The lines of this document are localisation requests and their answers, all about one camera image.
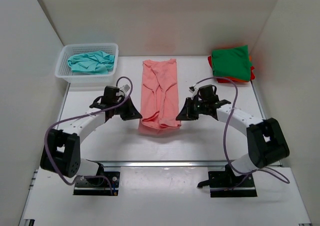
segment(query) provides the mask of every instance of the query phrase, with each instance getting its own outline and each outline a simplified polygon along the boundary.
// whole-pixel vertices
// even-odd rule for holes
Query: pink cloth
[[[179,129],[177,62],[143,61],[139,132],[157,135]]]

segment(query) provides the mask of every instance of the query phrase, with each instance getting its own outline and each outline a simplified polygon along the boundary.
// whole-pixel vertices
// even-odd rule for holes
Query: teal cloth
[[[114,69],[115,56],[103,51],[75,54],[67,64],[72,72],[89,75],[107,75]]]

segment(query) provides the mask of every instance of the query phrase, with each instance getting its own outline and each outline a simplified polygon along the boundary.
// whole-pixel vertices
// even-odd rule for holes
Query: laundry basket
[[[89,75],[81,72],[72,72],[68,66],[68,59],[72,55],[103,51],[114,55],[113,71],[108,74]],[[69,44],[63,47],[58,58],[55,76],[73,84],[111,83],[117,69],[119,49],[116,43],[86,43]]]

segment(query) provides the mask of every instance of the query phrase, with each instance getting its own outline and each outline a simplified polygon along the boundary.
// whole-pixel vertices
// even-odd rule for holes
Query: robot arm
[[[225,99],[219,100],[214,85],[190,89],[193,91],[193,96],[186,98],[176,120],[197,120],[199,115],[203,114],[217,121],[227,122],[232,110],[231,103]],[[234,108],[229,125],[247,137],[248,154],[231,163],[238,172],[248,173],[262,169],[289,156],[285,137],[278,121],[274,118],[264,120]],[[241,176],[240,173],[231,170],[228,164],[225,169],[231,178]]]
[[[120,104],[129,89],[128,85],[122,88],[106,86],[103,96],[96,98],[89,106],[90,109],[86,112],[89,114],[88,117],[76,119],[60,130],[51,129],[49,131],[47,138],[49,151],[64,176],[72,178],[75,175],[97,176],[103,173],[102,164],[80,157],[80,145],[88,135],[114,115],[120,115],[124,121],[142,118],[130,98],[120,107],[90,115],[98,111],[97,109],[103,110]],[[55,172],[45,149],[42,152],[40,166],[44,170]]]

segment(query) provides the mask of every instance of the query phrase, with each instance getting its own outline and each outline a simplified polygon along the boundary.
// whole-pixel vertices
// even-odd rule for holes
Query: gray wall
[[[37,0],[0,0],[0,225],[18,225],[46,128],[66,84],[54,77],[62,43]]]
[[[114,42],[122,56],[251,48],[277,0],[40,0],[63,44]]]
[[[320,225],[320,0],[279,0],[252,51],[267,114],[286,136],[313,225]]]

